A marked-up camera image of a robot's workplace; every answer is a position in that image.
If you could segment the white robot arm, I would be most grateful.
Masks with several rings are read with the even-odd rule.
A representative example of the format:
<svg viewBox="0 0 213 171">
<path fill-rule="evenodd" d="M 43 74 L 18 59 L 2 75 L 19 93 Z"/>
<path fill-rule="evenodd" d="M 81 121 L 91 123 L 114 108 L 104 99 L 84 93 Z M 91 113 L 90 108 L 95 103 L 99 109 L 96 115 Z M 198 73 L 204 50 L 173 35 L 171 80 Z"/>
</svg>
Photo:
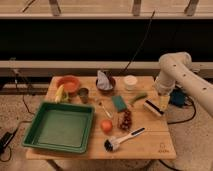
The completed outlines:
<svg viewBox="0 0 213 171">
<path fill-rule="evenodd" d="M 213 118 L 213 84 L 194 74 L 189 69 L 191 62 L 187 52 L 162 55 L 154 88 L 160 95 L 169 95 L 178 82 Z"/>
</svg>

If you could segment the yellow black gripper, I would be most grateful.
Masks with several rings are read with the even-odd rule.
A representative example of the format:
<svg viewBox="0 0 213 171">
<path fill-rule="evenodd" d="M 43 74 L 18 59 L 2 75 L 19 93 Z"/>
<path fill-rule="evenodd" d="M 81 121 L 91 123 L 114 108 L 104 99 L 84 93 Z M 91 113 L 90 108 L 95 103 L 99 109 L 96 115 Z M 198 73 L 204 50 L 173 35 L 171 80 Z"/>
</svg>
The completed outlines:
<svg viewBox="0 0 213 171">
<path fill-rule="evenodd" d="M 154 113 L 156 116 L 161 117 L 161 116 L 164 115 L 164 112 L 168 108 L 169 100 L 170 100 L 170 96 L 169 95 L 160 96 L 158 98 L 158 102 L 157 103 L 154 103 L 151 100 L 146 100 L 144 102 L 144 106 L 147 109 L 149 109 L 152 113 Z"/>
</svg>

